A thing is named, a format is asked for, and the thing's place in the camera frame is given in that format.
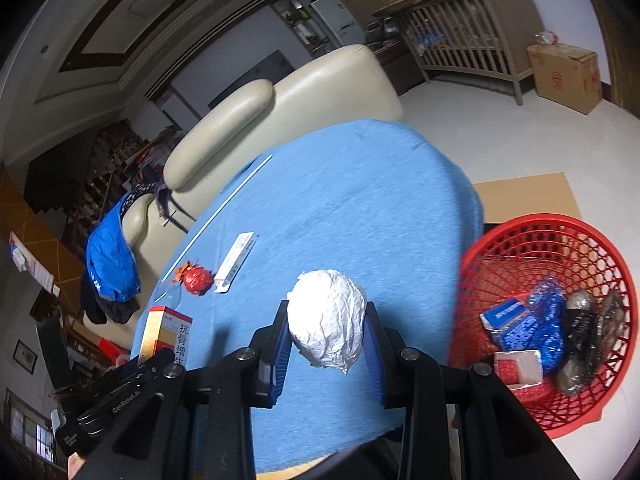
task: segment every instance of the tiled floor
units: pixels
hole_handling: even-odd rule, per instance
[[[401,97],[404,121],[449,156],[472,182],[562,171],[583,219],[622,252],[640,284],[640,120],[601,102],[588,116],[539,98],[448,82]],[[582,480],[614,477],[640,438],[636,352],[602,420],[555,441]]]

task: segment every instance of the blue gripper pad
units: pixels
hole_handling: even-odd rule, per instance
[[[282,394],[292,343],[293,341],[289,332],[289,320],[285,318],[280,327],[280,335],[278,336],[276,351],[273,357],[273,367],[271,367],[269,398],[273,404],[276,403],[276,400],[278,400],[278,397]]]
[[[382,356],[376,341],[376,334],[373,330],[369,316],[364,318],[364,330],[362,335],[362,349],[369,369],[369,377],[373,386],[373,393],[376,400],[384,405],[385,403],[385,370],[383,368]]]

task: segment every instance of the screw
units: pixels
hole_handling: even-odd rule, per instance
[[[415,348],[407,346],[400,351],[400,357],[405,361],[415,361],[418,357],[420,357],[420,352],[418,352]]]
[[[473,371],[481,375],[482,377],[487,377],[487,375],[491,375],[491,367],[487,363],[476,363],[472,366]]]
[[[167,379],[175,379],[182,372],[182,367],[175,363],[168,365],[164,369],[164,376]]]
[[[255,355],[255,350],[253,348],[249,348],[245,346],[236,351],[236,357],[241,361],[248,361]]]

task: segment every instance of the round table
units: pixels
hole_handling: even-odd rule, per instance
[[[257,328],[272,322],[297,277],[315,269],[347,274],[386,326],[446,361],[460,258],[482,233],[482,207],[464,174],[411,128],[339,124],[257,158],[199,217],[162,277],[170,279],[187,260],[216,270],[242,232],[258,239],[230,290],[182,294],[178,311],[193,318],[187,369],[248,345]],[[277,405],[252,410],[256,468],[317,460],[373,440],[403,419],[404,410],[377,404],[364,359],[344,375],[312,368],[294,349]]]

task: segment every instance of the plastic bag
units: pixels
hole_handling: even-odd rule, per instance
[[[566,396],[579,394],[596,377],[625,328],[625,306],[616,290],[598,304],[586,290],[567,300],[567,359],[558,372],[558,388]]]
[[[540,363],[542,373],[549,375],[558,368],[562,360],[564,339],[558,320],[547,321],[541,324],[531,337],[527,350],[540,351]]]
[[[167,278],[156,285],[152,297],[154,298],[154,305],[163,305],[172,310],[177,310],[182,299],[182,287],[180,283],[173,282]]]
[[[540,322],[559,319],[564,303],[558,280],[552,277],[538,283],[527,298],[529,309]]]
[[[536,42],[542,44],[556,44],[558,42],[558,35],[551,30],[542,30],[535,35]]]
[[[181,283],[184,290],[197,296],[202,296],[213,285],[215,274],[203,266],[186,262],[175,271],[173,283]]]

